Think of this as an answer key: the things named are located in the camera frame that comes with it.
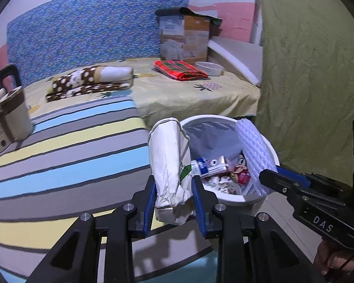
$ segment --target paper bag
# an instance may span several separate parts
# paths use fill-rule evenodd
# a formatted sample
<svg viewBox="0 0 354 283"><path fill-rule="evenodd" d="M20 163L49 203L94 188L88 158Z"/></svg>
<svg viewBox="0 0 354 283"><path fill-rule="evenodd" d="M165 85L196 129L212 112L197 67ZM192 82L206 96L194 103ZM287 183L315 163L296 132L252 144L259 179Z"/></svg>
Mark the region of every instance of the paper bag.
<svg viewBox="0 0 354 283"><path fill-rule="evenodd" d="M175 118L160 120L148 135L158 221L181 225L193 213L189 146L189 136Z"/></svg>

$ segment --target white trash bin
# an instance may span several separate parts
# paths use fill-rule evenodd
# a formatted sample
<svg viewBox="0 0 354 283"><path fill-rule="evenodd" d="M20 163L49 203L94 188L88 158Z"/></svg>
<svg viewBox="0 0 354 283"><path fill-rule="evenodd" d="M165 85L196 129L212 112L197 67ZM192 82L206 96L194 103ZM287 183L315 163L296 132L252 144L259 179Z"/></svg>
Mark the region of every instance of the white trash bin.
<svg viewBox="0 0 354 283"><path fill-rule="evenodd" d="M225 116L220 116L220 115L197 115L193 117L189 117L187 119L184 119L181 121L181 126L183 128L187 128L190 125L196 124L196 123L202 123L202 122L219 122L227 125L235 125L237 123L237 120L225 117ZM279 158L277 153L275 152L273 146L271 143L264 137L262 136L263 140L265 141L265 144L267 145L270 154L272 155L272 158L274 159L274 163L279 166ZM231 195L231 194L225 194L219 191L216 191L212 189L209 186L203 185L204 188L208 191L212 191L216 194L216 197L218 200L224 204L227 205L250 205L254 204L257 201L262 200L264 197L259 197L256 193L254 194L248 194L245 196L242 195Z"/></svg>

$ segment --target floor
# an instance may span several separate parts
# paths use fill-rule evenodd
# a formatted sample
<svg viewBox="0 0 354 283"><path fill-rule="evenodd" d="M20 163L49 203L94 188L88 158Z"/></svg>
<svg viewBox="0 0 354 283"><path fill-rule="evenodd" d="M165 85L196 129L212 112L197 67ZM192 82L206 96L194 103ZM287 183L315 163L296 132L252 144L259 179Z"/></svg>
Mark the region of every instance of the floor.
<svg viewBox="0 0 354 283"><path fill-rule="evenodd" d="M252 213L268 213L296 243L300 250L313 262L321 236L293 218L293 207L286 197L274 192L253 207Z"/></svg>

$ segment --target human hand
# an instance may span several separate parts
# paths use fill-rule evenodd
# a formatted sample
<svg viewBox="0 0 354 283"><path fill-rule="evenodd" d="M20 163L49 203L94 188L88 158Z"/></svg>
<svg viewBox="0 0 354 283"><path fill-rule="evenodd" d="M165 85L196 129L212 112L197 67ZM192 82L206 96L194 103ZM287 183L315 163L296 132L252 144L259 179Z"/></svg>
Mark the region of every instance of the human hand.
<svg viewBox="0 0 354 283"><path fill-rule="evenodd" d="M339 244L322 240L317 248L314 266L322 276L326 275L329 269L339 269L346 261L354 255L354 250L343 249ZM354 258L342 269L351 272L354 269Z"/></svg>

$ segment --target blue gripper pad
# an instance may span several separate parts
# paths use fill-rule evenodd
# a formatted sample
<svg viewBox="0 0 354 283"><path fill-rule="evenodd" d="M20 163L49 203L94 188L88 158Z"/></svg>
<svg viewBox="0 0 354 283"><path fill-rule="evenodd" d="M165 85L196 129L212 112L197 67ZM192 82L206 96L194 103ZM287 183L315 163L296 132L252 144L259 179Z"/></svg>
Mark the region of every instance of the blue gripper pad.
<svg viewBox="0 0 354 283"><path fill-rule="evenodd" d="M206 218L205 218L205 210L202 205L202 197L201 193L204 191L202 181L200 177L194 176L191 179L191 191L193 193L193 201L195 208L195 220L197 221L198 228L203 237L207 235L207 227L206 227Z"/></svg>
<svg viewBox="0 0 354 283"><path fill-rule="evenodd" d="M132 238L146 238L151 230L155 210L157 189L153 175L150 175L143 191L136 192L131 203L136 206L137 214L129 220L128 229Z"/></svg>
<svg viewBox="0 0 354 283"><path fill-rule="evenodd" d="M300 186L304 189L308 189L310 187L311 182L302 174L299 174L286 168L282 168L280 166L277 166L277 171L278 174L280 174L282 177L286 177L296 183L299 183Z"/></svg>
<svg viewBox="0 0 354 283"><path fill-rule="evenodd" d="M152 182L152 186L148 196L148 201L146 204L146 208L144 210L144 226L143 226L144 237L147 237L148 232L151 230L153 214L155 211L156 198L157 198L157 190L156 190L156 184L154 180Z"/></svg>

